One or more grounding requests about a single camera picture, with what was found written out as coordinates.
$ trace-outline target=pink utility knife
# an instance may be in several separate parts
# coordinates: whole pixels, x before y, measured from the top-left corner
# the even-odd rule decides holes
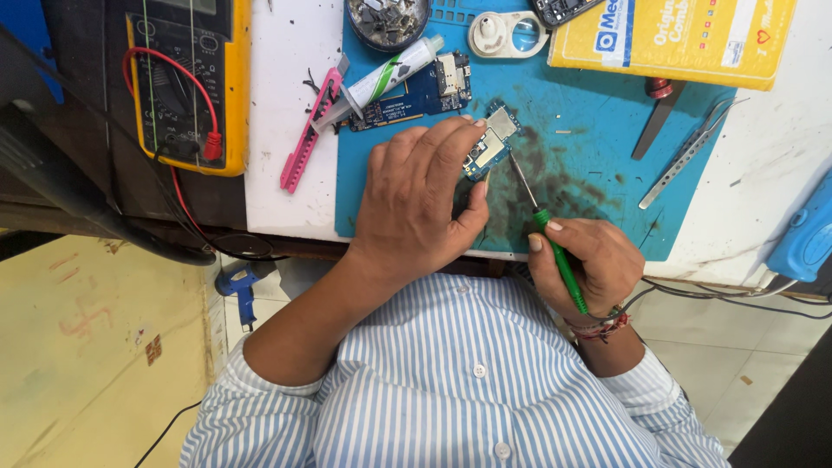
[[[303,175],[306,168],[306,162],[310,159],[312,149],[318,141],[318,133],[312,128],[312,121],[318,120],[332,106],[333,100],[338,96],[341,89],[341,82],[344,80],[347,67],[349,67],[349,59],[345,54],[341,56],[338,65],[329,69],[326,79],[320,87],[318,99],[315,100],[312,107],[310,118],[306,121],[303,133],[300,134],[298,147],[295,148],[295,152],[286,158],[286,165],[283,166],[283,172],[280,174],[280,188],[288,190],[289,193],[295,193],[300,176]]]

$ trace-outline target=man's left hand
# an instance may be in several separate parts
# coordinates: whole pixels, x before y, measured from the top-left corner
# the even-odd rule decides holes
[[[484,133],[484,120],[450,117],[376,145],[344,259],[398,290],[469,249],[488,221],[488,186],[474,186],[457,220],[451,220],[453,192],[465,156]]]

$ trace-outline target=shirt sleeve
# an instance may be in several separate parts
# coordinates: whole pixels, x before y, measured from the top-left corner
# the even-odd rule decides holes
[[[599,379],[624,405],[639,426],[656,438],[661,456],[671,466],[729,467],[722,445],[708,436],[681,388],[653,351],[620,376]]]
[[[321,381],[288,387],[263,380],[243,358],[247,337],[202,399],[180,468],[304,466],[312,460],[320,405],[311,396]]]

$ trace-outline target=white table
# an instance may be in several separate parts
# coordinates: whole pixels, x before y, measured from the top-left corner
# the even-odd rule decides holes
[[[314,101],[306,68],[318,78],[340,56],[343,3],[253,4],[250,161],[245,174],[251,232],[349,241],[334,230],[338,138],[314,149],[294,195],[280,190],[286,157],[295,150]],[[800,0],[777,83],[734,108],[702,174],[667,261],[645,274],[732,286],[766,286],[762,262],[792,214],[832,166],[832,2]],[[524,260],[512,253],[470,255]]]

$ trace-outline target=hand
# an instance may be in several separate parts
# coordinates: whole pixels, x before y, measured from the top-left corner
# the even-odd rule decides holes
[[[621,229],[609,222],[552,218],[546,236],[582,262],[582,268],[574,269],[574,273],[590,315],[608,316],[644,274],[644,256]],[[575,306],[549,242],[541,234],[532,234],[528,240],[528,268],[543,299],[573,325],[597,324]]]
[[[369,154],[367,185],[345,260],[395,291],[462,255],[488,221],[480,182],[468,209],[451,221],[453,190],[485,121],[450,117],[411,127]]]

